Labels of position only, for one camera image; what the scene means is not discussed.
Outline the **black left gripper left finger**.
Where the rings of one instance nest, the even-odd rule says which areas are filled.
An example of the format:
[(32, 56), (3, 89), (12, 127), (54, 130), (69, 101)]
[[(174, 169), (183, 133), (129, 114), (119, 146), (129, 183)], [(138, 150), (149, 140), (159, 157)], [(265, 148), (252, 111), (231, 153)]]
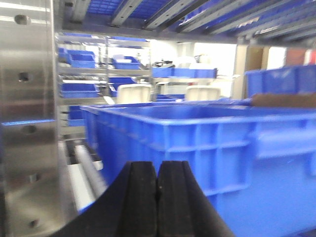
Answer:
[(148, 161), (127, 162), (106, 191), (55, 237), (155, 237), (156, 172)]

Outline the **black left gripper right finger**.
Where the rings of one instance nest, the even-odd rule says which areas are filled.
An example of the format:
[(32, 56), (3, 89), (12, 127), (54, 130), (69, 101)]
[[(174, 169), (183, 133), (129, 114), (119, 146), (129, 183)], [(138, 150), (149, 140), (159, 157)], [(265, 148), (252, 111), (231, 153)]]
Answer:
[(159, 237), (232, 237), (186, 161), (164, 161), (158, 173)]

